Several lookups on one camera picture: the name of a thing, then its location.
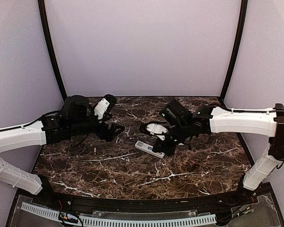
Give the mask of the white remote control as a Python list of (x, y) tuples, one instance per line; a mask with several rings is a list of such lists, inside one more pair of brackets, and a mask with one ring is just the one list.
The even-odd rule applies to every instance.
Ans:
[(162, 153), (162, 152), (154, 152), (153, 151), (153, 146), (147, 144), (147, 143), (144, 143), (142, 141), (137, 141), (136, 144), (135, 144), (135, 148), (140, 150), (140, 151), (143, 151), (147, 154), (150, 154), (154, 157), (158, 157), (160, 159), (163, 159), (165, 154)]

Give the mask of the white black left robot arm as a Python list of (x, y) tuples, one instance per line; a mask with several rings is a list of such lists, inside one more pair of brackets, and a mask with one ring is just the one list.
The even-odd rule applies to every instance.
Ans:
[[(74, 95), (65, 99), (58, 111), (43, 114), (38, 119), (9, 128), (0, 129), (0, 154), (31, 146), (43, 146), (70, 140), (72, 137), (94, 133), (100, 140), (112, 141), (125, 127), (107, 124), (116, 104), (113, 95), (105, 95), (92, 106), (85, 96)], [(0, 181), (25, 190), (47, 206), (57, 203), (57, 195), (46, 177), (31, 174), (15, 167), (0, 157)]]

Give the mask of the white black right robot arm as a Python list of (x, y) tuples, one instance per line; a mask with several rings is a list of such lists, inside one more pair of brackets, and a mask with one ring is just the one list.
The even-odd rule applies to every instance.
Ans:
[(175, 153), (176, 146), (186, 139), (211, 133), (248, 133), (268, 137), (268, 145), (263, 155), (243, 177), (242, 186), (232, 194), (232, 201), (242, 205), (250, 198), (250, 191), (277, 166), (284, 162), (284, 106), (276, 104), (267, 109), (228, 109), (214, 105), (201, 106), (189, 111), (177, 100), (172, 100), (160, 115), (170, 125), (165, 129), (161, 123), (151, 123), (146, 127), (151, 135), (158, 137), (153, 150), (168, 156)]

